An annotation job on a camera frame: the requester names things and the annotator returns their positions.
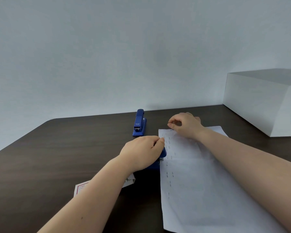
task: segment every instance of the hand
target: hand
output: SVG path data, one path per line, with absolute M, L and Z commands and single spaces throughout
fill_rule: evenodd
M 164 138 L 158 136 L 142 136 L 125 144 L 118 158 L 131 168 L 131 172 L 142 170 L 154 163 L 165 145 Z
M 194 117 L 191 113 L 179 113 L 172 116 L 167 124 L 171 129 L 175 130 L 181 136 L 199 140 L 199 135 L 206 128 L 200 123 L 199 117 Z

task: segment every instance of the sheet of paper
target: sheet of paper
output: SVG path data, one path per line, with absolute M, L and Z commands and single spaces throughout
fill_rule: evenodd
M 210 129 L 226 136 L 220 126 Z M 159 130 L 164 229 L 177 233 L 282 233 L 284 228 L 233 179 L 201 143 Z
M 135 178 L 134 174 L 132 173 L 126 179 L 126 181 L 124 182 L 124 185 L 122 186 L 122 188 L 126 187 L 128 185 L 134 184 L 135 180 L 136 180 L 136 178 Z M 76 196 L 77 194 L 79 194 L 88 183 L 89 183 L 89 181 L 85 181 L 85 182 L 82 182 L 80 184 L 75 185 L 73 197 Z

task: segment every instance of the bare skin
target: bare skin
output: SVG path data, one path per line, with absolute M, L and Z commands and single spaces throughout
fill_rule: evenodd
M 168 126 L 202 142 L 238 183 L 291 232 L 291 162 L 244 145 L 201 125 L 190 113 L 176 114 Z M 152 164 L 164 147 L 157 136 L 126 143 L 84 190 L 69 201 L 39 233 L 103 231 L 126 178 Z
M 249 195 L 291 232 L 291 162 L 207 129 L 190 113 L 174 115 L 168 126 L 202 142 Z

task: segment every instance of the blue stapler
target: blue stapler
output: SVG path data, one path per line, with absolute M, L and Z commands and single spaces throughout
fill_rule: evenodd
M 133 136 L 144 136 L 145 134 L 146 118 L 144 118 L 143 115 L 144 115 L 143 109 L 137 110 L 135 124 L 134 124 L 134 131 L 132 132 Z M 159 158 L 153 164 L 147 167 L 147 169 L 159 169 L 159 162 L 163 161 L 166 155 L 167 155 L 167 152 L 164 147 Z
M 144 136 L 145 134 L 146 118 L 143 115 L 143 109 L 137 110 L 134 131 L 132 132 L 133 136 Z

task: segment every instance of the gray wall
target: gray wall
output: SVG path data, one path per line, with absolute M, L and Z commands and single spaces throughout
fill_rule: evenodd
M 221 104 L 291 68 L 291 0 L 0 0 L 0 149 L 43 122 Z

